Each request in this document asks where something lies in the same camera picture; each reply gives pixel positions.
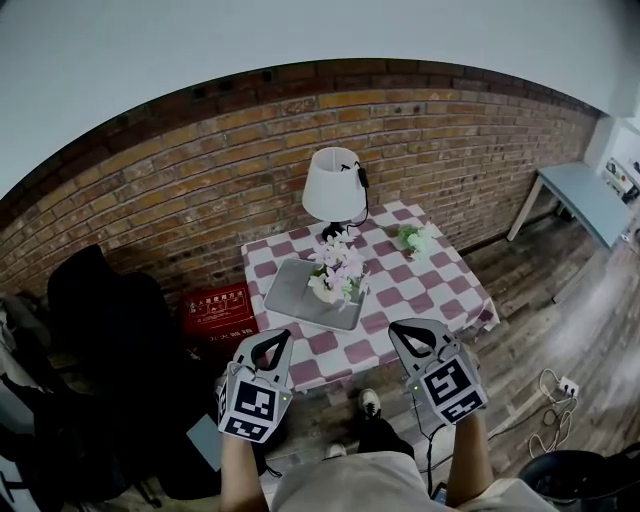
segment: red toolbox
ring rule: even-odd
[[[259,332],[245,282],[188,293],[180,316],[186,348],[215,367],[223,367],[243,339]]]

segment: wall socket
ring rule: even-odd
[[[575,382],[567,379],[566,377],[562,377],[560,379],[558,389],[562,391],[562,394],[565,397],[573,396],[573,398],[578,398],[578,391],[580,391],[580,387]]]

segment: white wall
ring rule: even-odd
[[[640,162],[640,131],[628,119],[605,116],[598,120],[584,162],[602,174],[612,158],[616,166],[640,186],[640,173],[633,167],[634,162]]]
[[[629,116],[629,84],[640,83],[628,41],[636,7],[633,0],[9,0],[0,10],[0,195],[140,103],[305,60],[473,65]]]

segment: table lamp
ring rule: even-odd
[[[302,193],[302,206],[316,219],[330,223],[322,231],[324,240],[344,231],[341,222],[357,217],[365,209],[368,215],[368,187],[366,172],[353,151],[324,148],[314,153]]]

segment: pink and white checkered tablecloth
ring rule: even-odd
[[[263,300],[280,263],[288,258],[307,259],[322,241],[326,223],[266,238],[242,246],[245,274],[258,328],[286,328],[294,340],[289,385],[296,390],[346,377],[398,356],[387,334],[389,324],[404,318],[431,318],[452,332],[466,327],[489,330],[498,315],[478,278],[444,235],[428,222],[417,205],[401,201],[372,207],[369,220],[350,228],[355,245],[371,271],[371,284],[360,323],[350,333],[332,332],[292,321],[266,311]],[[433,237],[425,256],[413,261],[381,227],[426,225]]]

